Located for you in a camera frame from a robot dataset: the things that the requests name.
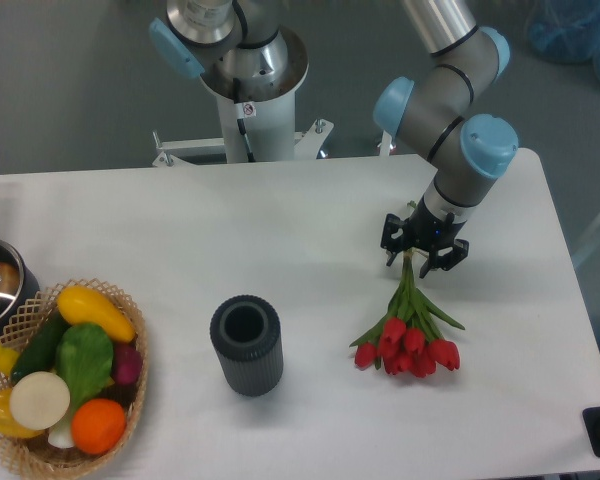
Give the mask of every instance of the orange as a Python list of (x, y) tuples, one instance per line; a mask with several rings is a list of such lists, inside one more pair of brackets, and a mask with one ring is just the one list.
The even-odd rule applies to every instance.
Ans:
[(127, 419), (118, 402), (96, 398), (78, 409), (71, 422), (71, 435), (80, 450), (100, 455), (118, 443), (126, 427)]

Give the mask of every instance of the wicker basket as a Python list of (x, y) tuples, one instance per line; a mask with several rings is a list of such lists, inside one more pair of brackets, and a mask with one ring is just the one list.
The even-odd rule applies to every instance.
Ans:
[[(87, 455), (77, 448), (57, 449), (47, 443), (47, 434), (29, 440), (20, 440), (0, 434), (0, 463), (11, 473), (27, 479), (75, 479), (92, 473), (115, 457), (133, 433), (144, 403), (149, 369), (147, 333), (142, 313), (131, 297), (114, 285), (99, 280), (70, 280), (44, 292), (18, 309), (4, 328), (0, 342), (5, 347), (22, 351), (56, 308), (58, 294), (67, 286), (84, 285), (106, 295), (131, 320), (137, 331), (134, 346), (142, 355), (140, 378), (134, 386), (109, 387), (99, 396), (122, 404), (127, 414), (127, 428), (116, 446), (100, 456)], [(10, 387), (9, 380), (0, 373), (0, 390)]]

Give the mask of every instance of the red tulip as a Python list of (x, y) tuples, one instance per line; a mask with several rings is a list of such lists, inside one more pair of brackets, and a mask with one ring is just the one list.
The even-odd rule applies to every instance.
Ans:
[(388, 338), (380, 337), (378, 355), (386, 362), (388, 358), (395, 357), (400, 351), (400, 342), (391, 342)]
[(455, 343), (439, 338), (427, 346), (429, 356), (449, 370), (460, 368), (460, 353)]
[(409, 353), (421, 355), (424, 350), (424, 333), (419, 328), (408, 328), (404, 334), (404, 349)]
[(382, 360), (384, 362), (384, 371), (387, 372), (388, 375), (397, 375), (398, 371), (398, 357), (384, 358)]
[(378, 356), (378, 350), (375, 345), (372, 343), (363, 343), (358, 346), (358, 350), (356, 350), (356, 366), (358, 368), (367, 368), (369, 365), (373, 363), (373, 361)]
[(400, 341), (404, 332), (407, 331), (407, 324), (400, 320), (398, 317), (392, 317), (387, 320), (382, 330), (381, 340), (388, 340), (391, 343), (397, 343)]
[(400, 352), (395, 359), (398, 372), (406, 372), (413, 366), (413, 358), (407, 352)]
[(429, 356), (428, 349), (424, 349), (421, 355), (413, 357), (413, 365), (409, 369), (418, 378), (424, 378), (436, 371), (436, 362)]

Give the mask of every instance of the yellow pepper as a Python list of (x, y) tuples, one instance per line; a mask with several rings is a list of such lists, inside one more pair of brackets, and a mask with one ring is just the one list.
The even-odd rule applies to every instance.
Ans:
[(129, 343), (136, 336), (131, 321), (97, 290), (73, 285), (62, 290), (57, 301), (60, 315), (71, 325), (95, 323), (114, 342)]
[(44, 430), (30, 430), (13, 419), (9, 408), (10, 399), (10, 388), (0, 390), (0, 433), (15, 438), (33, 438), (41, 435)]
[(0, 372), (8, 377), (19, 356), (20, 354), (12, 348), (0, 344)]

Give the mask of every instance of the black cylindrical vase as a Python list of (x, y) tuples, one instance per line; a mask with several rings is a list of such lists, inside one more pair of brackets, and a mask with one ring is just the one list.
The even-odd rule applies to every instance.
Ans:
[(252, 295), (224, 302), (211, 319), (211, 342), (229, 386), (250, 397), (263, 395), (282, 376), (278, 314)]

